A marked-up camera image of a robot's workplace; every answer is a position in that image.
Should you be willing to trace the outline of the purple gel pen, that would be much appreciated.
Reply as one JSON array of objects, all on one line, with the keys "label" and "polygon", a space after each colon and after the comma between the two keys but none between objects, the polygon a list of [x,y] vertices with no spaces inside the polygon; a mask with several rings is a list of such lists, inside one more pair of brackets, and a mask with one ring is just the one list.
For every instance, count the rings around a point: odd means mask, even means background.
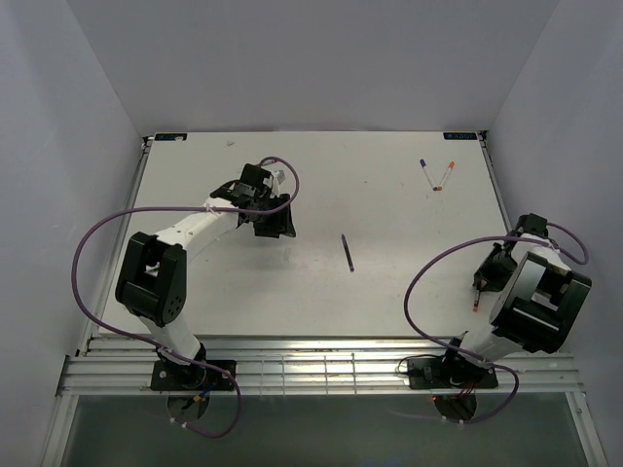
[{"label": "purple gel pen", "polygon": [[352,260],[352,257],[351,257],[351,253],[349,251],[348,240],[347,240],[347,237],[343,233],[341,234],[341,241],[342,241],[343,248],[344,248],[344,251],[345,251],[345,255],[346,255],[349,271],[350,272],[354,272],[355,271],[355,267],[354,267],[354,263],[353,263],[353,260]]}]

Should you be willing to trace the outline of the orange capped white marker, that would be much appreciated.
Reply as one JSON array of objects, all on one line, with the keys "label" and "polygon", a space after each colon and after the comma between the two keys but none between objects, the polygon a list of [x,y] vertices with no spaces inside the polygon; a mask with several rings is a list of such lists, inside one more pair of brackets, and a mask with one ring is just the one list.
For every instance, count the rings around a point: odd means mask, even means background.
[{"label": "orange capped white marker", "polygon": [[445,170],[445,172],[444,172],[444,174],[443,174],[443,176],[442,176],[442,178],[441,178],[441,180],[439,182],[439,185],[437,187],[438,191],[443,191],[446,183],[448,182],[448,179],[449,179],[450,175],[452,174],[452,172],[453,172],[453,170],[455,168],[455,164],[456,163],[454,161],[452,161],[447,166],[447,168],[446,168],[446,170]]}]

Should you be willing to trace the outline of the blue capped white marker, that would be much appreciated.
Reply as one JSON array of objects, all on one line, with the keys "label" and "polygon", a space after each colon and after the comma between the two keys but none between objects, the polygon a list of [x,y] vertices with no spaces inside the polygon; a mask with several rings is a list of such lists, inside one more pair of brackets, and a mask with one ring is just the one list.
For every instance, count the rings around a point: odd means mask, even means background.
[{"label": "blue capped white marker", "polygon": [[420,165],[421,165],[421,169],[424,173],[424,176],[430,186],[430,188],[432,189],[432,191],[437,192],[438,191],[438,186],[435,183],[435,181],[433,180],[429,170],[428,170],[428,165],[425,161],[425,159],[420,159]]}]

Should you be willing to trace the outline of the orange gel pen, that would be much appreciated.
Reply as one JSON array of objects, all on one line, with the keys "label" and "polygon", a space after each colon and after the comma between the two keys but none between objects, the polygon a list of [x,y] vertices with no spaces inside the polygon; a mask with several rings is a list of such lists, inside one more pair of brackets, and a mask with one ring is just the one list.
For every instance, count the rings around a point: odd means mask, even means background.
[{"label": "orange gel pen", "polygon": [[474,312],[477,312],[479,310],[480,298],[481,298],[481,291],[476,289],[475,294],[474,294],[473,307],[472,307],[472,310]]}]

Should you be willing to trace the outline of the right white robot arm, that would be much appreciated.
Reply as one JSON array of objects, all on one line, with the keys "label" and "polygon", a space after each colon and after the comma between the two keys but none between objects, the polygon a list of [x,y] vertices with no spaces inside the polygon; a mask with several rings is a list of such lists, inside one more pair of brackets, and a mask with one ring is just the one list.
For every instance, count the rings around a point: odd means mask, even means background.
[{"label": "right white robot arm", "polygon": [[498,297],[485,327],[451,341],[456,349],[447,351],[439,363],[446,383],[462,386],[520,350],[551,354],[563,345],[592,280],[563,261],[549,236],[551,226],[536,214],[521,216],[509,232],[521,240],[496,243],[476,270],[476,290]]}]

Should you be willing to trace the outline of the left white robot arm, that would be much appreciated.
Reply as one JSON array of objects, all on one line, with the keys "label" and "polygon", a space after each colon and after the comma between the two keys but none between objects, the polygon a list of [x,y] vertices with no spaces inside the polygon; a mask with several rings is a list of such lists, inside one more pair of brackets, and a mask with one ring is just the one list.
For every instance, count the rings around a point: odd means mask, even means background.
[{"label": "left white robot arm", "polygon": [[115,298],[150,331],[172,375],[185,388],[206,377],[202,345],[182,316],[188,266],[224,234],[249,224],[258,237],[294,237],[285,173],[266,162],[246,164],[238,179],[214,190],[199,210],[156,233],[137,232],[126,247]]}]

